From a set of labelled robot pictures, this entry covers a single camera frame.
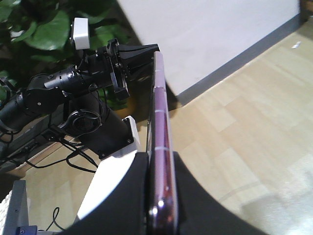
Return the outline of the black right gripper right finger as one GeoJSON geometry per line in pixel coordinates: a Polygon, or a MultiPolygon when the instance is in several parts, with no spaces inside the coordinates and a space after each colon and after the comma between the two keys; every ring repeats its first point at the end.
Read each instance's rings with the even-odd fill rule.
{"type": "Polygon", "coordinates": [[[179,235],[264,235],[215,200],[174,152],[179,202],[179,235]]]}

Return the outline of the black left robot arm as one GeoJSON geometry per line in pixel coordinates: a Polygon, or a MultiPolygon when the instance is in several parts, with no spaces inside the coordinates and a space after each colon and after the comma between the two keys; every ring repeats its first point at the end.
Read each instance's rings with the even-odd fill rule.
{"type": "Polygon", "coordinates": [[[133,118],[121,119],[100,99],[98,90],[113,87],[118,99],[129,97],[127,79],[153,61],[158,45],[127,46],[116,39],[78,67],[34,76],[26,89],[0,107],[0,170],[9,172],[30,159],[44,143],[65,144],[74,154],[89,149],[107,167],[99,186],[86,194],[87,215],[67,230],[101,235],[141,235],[145,229],[144,178],[147,155],[139,152],[133,118]]]}

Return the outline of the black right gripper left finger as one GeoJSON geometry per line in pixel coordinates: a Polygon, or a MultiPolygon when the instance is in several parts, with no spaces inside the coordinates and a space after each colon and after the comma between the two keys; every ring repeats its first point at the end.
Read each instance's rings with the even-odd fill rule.
{"type": "Polygon", "coordinates": [[[148,154],[136,153],[113,192],[87,217],[61,235],[145,235],[145,192],[148,154]]]}

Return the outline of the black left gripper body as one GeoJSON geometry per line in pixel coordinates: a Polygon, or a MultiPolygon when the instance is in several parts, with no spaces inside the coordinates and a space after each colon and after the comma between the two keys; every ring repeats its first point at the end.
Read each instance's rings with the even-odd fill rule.
{"type": "Polygon", "coordinates": [[[96,50],[96,58],[103,62],[108,71],[117,99],[130,97],[127,82],[136,79],[137,75],[153,62],[156,51],[159,51],[157,44],[123,45],[116,38],[96,50]]]}

